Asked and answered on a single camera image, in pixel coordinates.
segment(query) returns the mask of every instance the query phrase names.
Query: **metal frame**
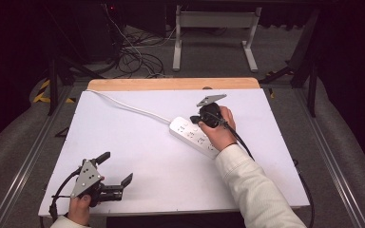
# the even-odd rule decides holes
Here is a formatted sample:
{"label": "metal frame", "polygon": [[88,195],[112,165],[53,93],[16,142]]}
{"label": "metal frame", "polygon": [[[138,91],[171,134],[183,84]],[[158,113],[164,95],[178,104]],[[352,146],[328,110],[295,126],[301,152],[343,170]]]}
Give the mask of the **metal frame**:
{"label": "metal frame", "polygon": [[210,12],[210,11],[181,11],[181,6],[176,10],[176,44],[174,46],[173,70],[179,71],[183,41],[181,28],[251,28],[242,47],[247,57],[248,65],[252,72],[258,72],[258,67],[251,50],[251,44],[256,33],[261,8],[255,12]]}

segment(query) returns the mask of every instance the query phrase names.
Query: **gray carpet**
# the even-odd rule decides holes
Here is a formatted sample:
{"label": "gray carpet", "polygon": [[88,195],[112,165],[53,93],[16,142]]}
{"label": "gray carpet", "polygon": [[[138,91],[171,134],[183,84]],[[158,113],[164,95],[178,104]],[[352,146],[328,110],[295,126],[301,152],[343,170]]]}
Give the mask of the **gray carpet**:
{"label": "gray carpet", "polygon": [[[253,52],[259,73],[250,72],[240,47],[240,41],[245,40],[247,32],[246,29],[228,29],[222,35],[198,30],[186,32],[182,37],[182,67],[179,72],[172,71],[174,51],[172,41],[160,47],[139,48],[139,51],[159,57],[163,61],[164,74],[167,77],[242,76],[262,79],[266,72],[285,67],[284,61],[290,58],[301,29],[257,30]],[[105,76],[110,78],[119,74],[120,72],[116,70],[110,70]],[[141,69],[132,77],[140,78],[146,75],[147,70]],[[67,96],[79,98],[88,80],[88,78],[77,78]],[[275,98],[269,96],[267,89],[265,94],[289,151],[293,159],[298,161],[298,169],[311,190],[316,210],[314,227],[354,227],[355,222],[333,178],[335,174],[328,168],[316,132],[307,112],[304,111],[304,98],[298,95],[306,94],[307,85],[303,89],[292,89],[285,85],[288,80],[290,76],[282,77],[272,83]],[[62,91],[67,89],[65,86],[60,88]],[[64,138],[57,138],[55,134],[70,126],[76,105],[66,103],[59,108],[47,134],[47,140],[38,151],[38,159],[32,166],[22,191],[13,199],[14,204],[0,223],[0,227],[39,227],[37,212],[44,196],[43,189],[48,183],[64,141]],[[47,103],[32,104],[28,111],[0,134],[0,205],[10,189],[15,174],[22,168],[35,139],[44,127],[48,108]],[[316,113],[314,121],[317,121],[365,218],[365,157],[354,135],[329,102],[321,83],[317,87]],[[298,209],[296,213],[306,224],[309,223],[310,207]],[[44,218],[44,223],[46,227],[51,225],[49,218]],[[105,227],[106,220],[92,218],[91,225]]]}

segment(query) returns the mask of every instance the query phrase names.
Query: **white power strip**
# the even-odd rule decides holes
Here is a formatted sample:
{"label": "white power strip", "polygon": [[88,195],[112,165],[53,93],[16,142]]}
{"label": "white power strip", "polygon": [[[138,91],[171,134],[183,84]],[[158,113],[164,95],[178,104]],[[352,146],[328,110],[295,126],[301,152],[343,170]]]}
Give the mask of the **white power strip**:
{"label": "white power strip", "polygon": [[170,133],[210,159],[215,159],[219,154],[205,133],[197,125],[182,117],[177,117],[171,122]]}

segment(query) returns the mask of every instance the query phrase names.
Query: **white cable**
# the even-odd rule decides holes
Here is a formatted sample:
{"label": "white cable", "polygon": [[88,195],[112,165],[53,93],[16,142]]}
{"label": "white cable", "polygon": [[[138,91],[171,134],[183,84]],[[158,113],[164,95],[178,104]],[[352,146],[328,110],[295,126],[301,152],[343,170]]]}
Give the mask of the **white cable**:
{"label": "white cable", "polygon": [[149,112],[149,111],[145,111],[145,110],[141,110],[141,109],[139,109],[139,108],[137,108],[137,107],[134,107],[134,106],[131,106],[131,105],[128,105],[128,104],[124,104],[124,103],[122,103],[122,102],[119,102],[119,101],[115,100],[114,98],[112,98],[112,97],[110,97],[110,96],[105,95],[105,94],[104,94],[104,93],[102,93],[102,92],[99,92],[99,91],[96,91],[96,90],[92,90],[92,89],[87,89],[86,91],[90,91],[90,92],[93,92],[93,93],[99,94],[99,95],[101,95],[101,96],[103,96],[103,97],[106,97],[106,98],[108,98],[109,100],[111,100],[111,101],[113,101],[113,102],[117,103],[118,105],[125,106],[125,107],[127,107],[127,108],[132,109],[133,111],[138,112],[138,113],[145,113],[145,114],[148,114],[148,115],[150,115],[150,116],[157,117],[157,118],[162,119],[163,121],[166,121],[166,122],[168,122],[169,124],[171,124],[171,121],[170,121],[170,120],[168,120],[168,119],[166,119],[166,118],[164,118],[164,117],[161,117],[161,116],[159,116],[159,115],[157,115],[157,114],[155,114],[155,113],[152,113],[152,112]]}
{"label": "white cable", "polygon": [[117,25],[117,23],[115,23],[113,20],[112,20],[112,18],[111,18],[111,16],[109,15],[109,13],[108,13],[108,8],[106,7],[106,4],[102,4],[102,6],[105,8],[105,11],[106,11],[106,15],[107,15],[107,17],[108,17],[108,19],[112,22],[112,24],[114,24],[114,26],[117,28],[117,30],[120,32],[120,34],[127,40],[127,42],[135,49],[135,51],[136,52],[138,52],[138,54],[139,54],[139,57],[141,57],[140,59],[139,59],[139,66],[142,64],[142,54],[141,54],[141,52],[139,52],[139,50],[137,50],[130,42],[129,42],[129,40],[128,40],[128,38],[126,38],[126,36],[124,36],[124,34],[121,32],[121,30],[120,30],[120,28],[118,27],[118,25]]}

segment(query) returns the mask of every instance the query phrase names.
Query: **metal stand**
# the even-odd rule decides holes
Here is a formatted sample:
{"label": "metal stand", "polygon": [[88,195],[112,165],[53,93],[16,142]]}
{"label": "metal stand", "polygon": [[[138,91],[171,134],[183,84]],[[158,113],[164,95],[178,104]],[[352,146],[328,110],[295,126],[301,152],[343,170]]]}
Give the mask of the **metal stand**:
{"label": "metal stand", "polygon": [[307,21],[303,32],[301,33],[298,44],[293,52],[293,55],[288,62],[288,66],[275,72],[271,73],[265,79],[259,80],[260,84],[269,84],[275,81],[277,78],[289,73],[294,72],[294,77],[291,81],[292,87],[302,87],[306,82],[307,78],[311,75],[310,86],[309,86],[309,97],[307,99],[307,106],[310,114],[315,117],[315,99],[317,89],[317,67],[316,67],[316,54],[311,53],[309,45],[313,37],[314,28],[319,15],[319,9],[314,9]]}
{"label": "metal stand", "polygon": [[257,29],[261,8],[255,12],[210,12],[176,10],[176,44],[174,46],[173,70],[179,71],[181,65],[182,40],[181,28],[248,28],[250,33],[246,41],[242,41],[245,56],[252,72],[258,72],[258,67],[251,51],[251,44]]}
{"label": "metal stand", "polygon": [[64,86],[72,86],[74,83],[73,76],[69,71],[69,68],[73,67],[80,72],[84,73],[86,76],[92,79],[102,79],[103,77],[99,74],[91,71],[90,69],[77,64],[73,60],[69,59],[68,57],[58,57],[53,58],[49,63],[49,89],[50,89],[50,107],[49,113],[50,116],[55,108],[58,106],[58,80],[57,76],[61,79]]}

